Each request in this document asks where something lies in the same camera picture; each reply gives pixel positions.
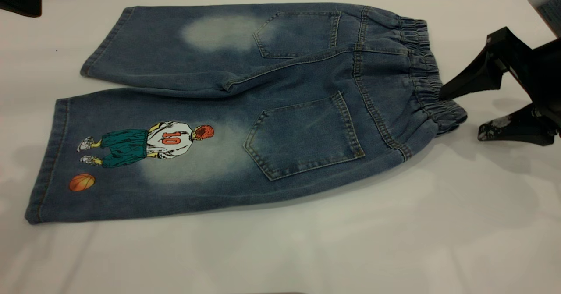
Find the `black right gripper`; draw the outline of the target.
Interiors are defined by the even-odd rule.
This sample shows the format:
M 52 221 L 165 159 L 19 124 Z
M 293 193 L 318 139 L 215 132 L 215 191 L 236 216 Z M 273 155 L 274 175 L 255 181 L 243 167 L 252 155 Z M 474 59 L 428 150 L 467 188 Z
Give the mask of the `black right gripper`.
M 531 104 L 507 116 L 488 121 L 478 130 L 480 142 L 525 142 L 552 145 L 560 135 L 559 38 L 531 49 L 507 27 L 487 35 L 477 57 L 443 85 L 441 100 L 499 90 L 509 73 L 531 99 Z

